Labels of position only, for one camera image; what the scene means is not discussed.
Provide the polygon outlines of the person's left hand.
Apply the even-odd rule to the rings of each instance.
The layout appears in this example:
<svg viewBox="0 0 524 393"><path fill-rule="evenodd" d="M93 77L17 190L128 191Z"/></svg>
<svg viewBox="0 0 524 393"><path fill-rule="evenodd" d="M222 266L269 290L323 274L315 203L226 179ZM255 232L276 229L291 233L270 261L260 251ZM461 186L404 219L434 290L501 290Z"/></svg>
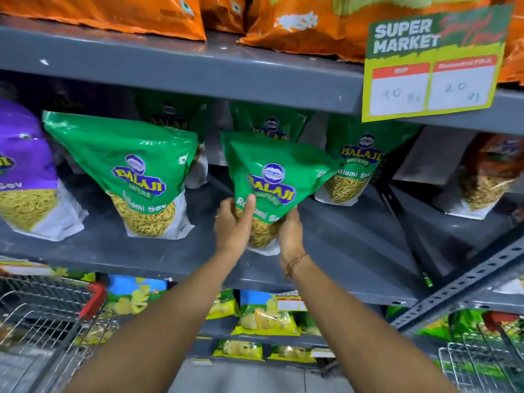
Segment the person's left hand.
<svg viewBox="0 0 524 393"><path fill-rule="evenodd" d="M250 235L243 235L239 231L239 218L236 216L234 198L226 198L220 202L214 231L216 253L236 264L248 245Z"/></svg>

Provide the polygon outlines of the person's right hand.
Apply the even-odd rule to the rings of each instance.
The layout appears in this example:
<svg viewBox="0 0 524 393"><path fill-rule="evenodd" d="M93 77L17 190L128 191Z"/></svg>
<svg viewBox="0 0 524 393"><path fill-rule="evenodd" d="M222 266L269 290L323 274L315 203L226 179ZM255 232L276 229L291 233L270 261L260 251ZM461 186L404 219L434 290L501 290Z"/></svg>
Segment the person's right hand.
<svg viewBox="0 0 524 393"><path fill-rule="evenodd" d="M306 256L303 246L303 229L290 230L285 227L285 220L279 230L280 242L280 265L287 270L289 265L295 266L297 262Z"/></svg>

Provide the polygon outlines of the person's right forearm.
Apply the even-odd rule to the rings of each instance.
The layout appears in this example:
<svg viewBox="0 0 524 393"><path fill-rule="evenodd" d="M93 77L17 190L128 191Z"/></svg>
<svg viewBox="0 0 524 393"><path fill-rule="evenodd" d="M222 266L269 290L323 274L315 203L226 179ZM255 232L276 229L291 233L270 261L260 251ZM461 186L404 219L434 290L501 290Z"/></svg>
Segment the person's right forearm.
<svg viewBox="0 0 524 393"><path fill-rule="evenodd" d="M461 393L436 364L327 276L309 255L285 275L355 393Z"/></svg>

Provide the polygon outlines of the large orange snack packet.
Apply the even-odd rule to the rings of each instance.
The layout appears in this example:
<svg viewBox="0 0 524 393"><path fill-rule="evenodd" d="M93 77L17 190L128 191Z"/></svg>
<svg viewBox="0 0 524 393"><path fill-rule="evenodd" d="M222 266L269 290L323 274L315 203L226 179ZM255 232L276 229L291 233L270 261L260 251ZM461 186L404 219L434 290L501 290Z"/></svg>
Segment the large orange snack packet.
<svg viewBox="0 0 524 393"><path fill-rule="evenodd" d="M489 4L490 0L253 0L256 19L239 43L362 63L372 23Z"/></svg>
<svg viewBox="0 0 524 393"><path fill-rule="evenodd" d="M102 30L206 41L199 0L0 0L0 12Z"/></svg>
<svg viewBox="0 0 524 393"><path fill-rule="evenodd" d="M199 2L206 29L245 34L245 0L199 0Z"/></svg>
<svg viewBox="0 0 524 393"><path fill-rule="evenodd" d="M491 0L492 5L513 4L499 83L524 86L524 0Z"/></svg>

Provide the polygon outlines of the grey metal shelf rack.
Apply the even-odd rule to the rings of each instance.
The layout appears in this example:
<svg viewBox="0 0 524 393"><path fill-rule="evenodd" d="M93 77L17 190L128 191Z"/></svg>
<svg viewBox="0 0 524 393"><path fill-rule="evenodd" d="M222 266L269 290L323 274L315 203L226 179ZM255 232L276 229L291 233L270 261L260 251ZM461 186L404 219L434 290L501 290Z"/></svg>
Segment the grey metal shelf rack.
<svg viewBox="0 0 524 393"><path fill-rule="evenodd" d="M141 37L58 23L0 17L0 70L215 98L356 114L363 68L243 47L230 34L208 42ZM180 241L126 235L116 211L89 178L67 184L90 213L85 229L53 243L0 224L0 255L149 278L182 280L214 250L213 223L231 195L225 174L189 196L196 228ZM494 215L460 221L383 180L363 203L336 211L305 200L305 246L318 265L365 303L403 305L392 324L404 334L459 308L524 314L524 296L495 287L524 272L524 224Z"/></svg>

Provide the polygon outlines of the person's left forearm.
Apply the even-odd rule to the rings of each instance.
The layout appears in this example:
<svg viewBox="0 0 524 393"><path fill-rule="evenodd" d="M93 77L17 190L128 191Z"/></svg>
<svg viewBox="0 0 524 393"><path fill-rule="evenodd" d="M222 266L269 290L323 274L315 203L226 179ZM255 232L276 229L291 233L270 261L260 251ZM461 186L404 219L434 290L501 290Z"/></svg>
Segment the person's left forearm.
<svg viewBox="0 0 524 393"><path fill-rule="evenodd" d="M167 393L243 252L218 249L99 347L63 393Z"/></svg>

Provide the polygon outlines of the green snack packet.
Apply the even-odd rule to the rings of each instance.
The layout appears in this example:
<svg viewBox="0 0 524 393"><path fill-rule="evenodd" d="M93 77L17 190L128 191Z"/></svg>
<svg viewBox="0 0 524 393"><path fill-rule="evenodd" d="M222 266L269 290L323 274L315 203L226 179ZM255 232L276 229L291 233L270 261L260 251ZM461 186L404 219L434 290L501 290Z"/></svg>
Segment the green snack packet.
<svg viewBox="0 0 524 393"><path fill-rule="evenodd" d="M285 216L331 178L339 164L313 145L254 132L222 131L220 135L234 186L235 215L243 216L250 194L256 197L247 248L276 256Z"/></svg>
<svg viewBox="0 0 524 393"><path fill-rule="evenodd" d="M398 120L364 123L360 117L332 114L326 128L325 152L339 163L314 198L324 204L352 206L385 156L421 129Z"/></svg>
<svg viewBox="0 0 524 393"><path fill-rule="evenodd" d="M187 189L197 189L205 185L208 160L204 140L211 98L142 88L133 89L133 94L142 121L197 134L198 147L185 186Z"/></svg>
<svg viewBox="0 0 524 393"><path fill-rule="evenodd" d="M178 240L194 228L185 179L195 132L145 122L43 111L44 128L101 187L127 235Z"/></svg>
<svg viewBox="0 0 524 393"><path fill-rule="evenodd" d="M280 141L298 142L314 111L286 106L229 102L235 132L255 132Z"/></svg>

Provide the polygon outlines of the green and yellow price sign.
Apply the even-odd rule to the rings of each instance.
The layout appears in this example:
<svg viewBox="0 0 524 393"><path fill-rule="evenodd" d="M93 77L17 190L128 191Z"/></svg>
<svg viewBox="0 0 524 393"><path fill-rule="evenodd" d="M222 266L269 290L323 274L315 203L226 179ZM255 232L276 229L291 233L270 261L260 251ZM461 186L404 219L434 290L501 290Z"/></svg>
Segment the green and yellow price sign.
<svg viewBox="0 0 524 393"><path fill-rule="evenodd" d="M514 3L369 27L362 122L492 106Z"/></svg>

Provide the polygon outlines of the purple snack packet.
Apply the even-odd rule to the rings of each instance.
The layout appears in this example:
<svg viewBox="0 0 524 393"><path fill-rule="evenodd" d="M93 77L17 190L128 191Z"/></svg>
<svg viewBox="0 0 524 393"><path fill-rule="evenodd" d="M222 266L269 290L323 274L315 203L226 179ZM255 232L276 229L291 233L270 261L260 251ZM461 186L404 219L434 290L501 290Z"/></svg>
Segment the purple snack packet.
<svg viewBox="0 0 524 393"><path fill-rule="evenodd" d="M41 122L0 97L0 219L17 233L60 242L84 230L87 216L58 177Z"/></svg>

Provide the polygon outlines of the orange and white snack packet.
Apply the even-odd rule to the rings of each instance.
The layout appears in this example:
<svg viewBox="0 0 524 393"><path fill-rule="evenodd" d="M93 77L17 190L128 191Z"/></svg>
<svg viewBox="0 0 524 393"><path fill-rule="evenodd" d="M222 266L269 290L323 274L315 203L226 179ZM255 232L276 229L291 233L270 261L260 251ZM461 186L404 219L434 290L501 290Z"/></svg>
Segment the orange and white snack packet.
<svg viewBox="0 0 524 393"><path fill-rule="evenodd" d="M524 136L480 132L433 205L447 215L483 220L524 173Z"/></svg>

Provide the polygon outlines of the yellow and green chips packet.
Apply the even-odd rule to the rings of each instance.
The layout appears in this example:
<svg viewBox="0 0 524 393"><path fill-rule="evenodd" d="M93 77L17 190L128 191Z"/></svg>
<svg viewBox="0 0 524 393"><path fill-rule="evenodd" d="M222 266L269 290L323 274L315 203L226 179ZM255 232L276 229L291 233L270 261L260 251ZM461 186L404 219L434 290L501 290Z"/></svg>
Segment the yellow and green chips packet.
<svg viewBox="0 0 524 393"><path fill-rule="evenodd" d="M0 256L0 275L2 276L45 276L64 277L92 283L96 281L95 272L72 270L63 267L52 267L29 261Z"/></svg>
<svg viewBox="0 0 524 393"><path fill-rule="evenodd" d="M206 316L206 320L232 316L240 316L239 304L233 289L223 289L217 294L213 306Z"/></svg>

